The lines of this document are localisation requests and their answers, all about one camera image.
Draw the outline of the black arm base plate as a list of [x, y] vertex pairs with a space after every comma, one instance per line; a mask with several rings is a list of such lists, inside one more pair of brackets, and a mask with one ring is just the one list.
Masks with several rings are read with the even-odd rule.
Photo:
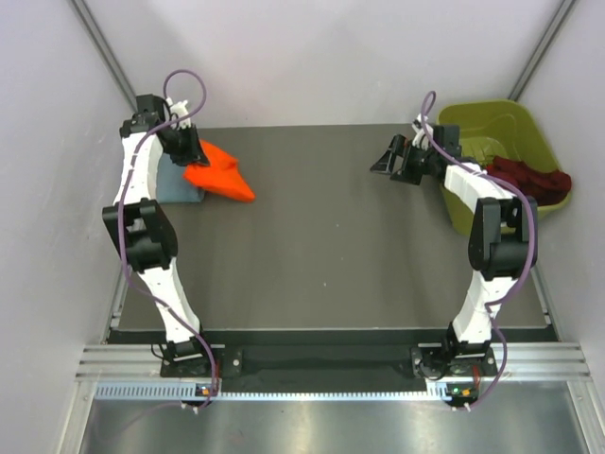
[[492, 377], [493, 351], [447, 359], [441, 347], [392, 345], [228, 345], [214, 350], [222, 379], [270, 373], [393, 373], [404, 378]]

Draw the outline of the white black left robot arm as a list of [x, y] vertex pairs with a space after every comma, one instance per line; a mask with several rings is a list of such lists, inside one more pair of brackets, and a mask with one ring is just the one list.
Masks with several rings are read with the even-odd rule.
[[189, 305], [177, 268], [174, 227], [157, 200], [162, 157], [174, 164], [208, 164], [186, 101], [168, 96], [136, 98], [136, 112], [119, 129], [124, 152], [120, 187], [102, 220], [127, 276], [144, 283], [141, 293], [158, 307], [165, 338], [156, 342], [161, 374], [216, 376], [214, 352], [202, 337], [199, 318]]

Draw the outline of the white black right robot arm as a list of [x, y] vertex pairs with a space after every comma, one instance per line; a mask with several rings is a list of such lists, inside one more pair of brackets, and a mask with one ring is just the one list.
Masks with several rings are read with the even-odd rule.
[[494, 183], [481, 165], [463, 156], [459, 126], [415, 123], [413, 128], [413, 139], [392, 137], [371, 172], [414, 185], [431, 176], [473, 214], [468, 242], [473, 275], [464, 303], [441, 346], [420, 349], [415, 361], [417, 375], [437, 380], [489, 361], [502, 301], [537, 260], [537, 203]]

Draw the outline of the orange t shirt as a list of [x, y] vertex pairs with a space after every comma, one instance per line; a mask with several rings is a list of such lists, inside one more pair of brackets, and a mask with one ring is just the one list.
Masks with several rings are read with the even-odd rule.
[[208, 166], [190, 164], [183, 178], [193, 186], [240, 202], [253, 202], [256, 196], [239, 172], [238, 160], [218, 146], [200, 139]]

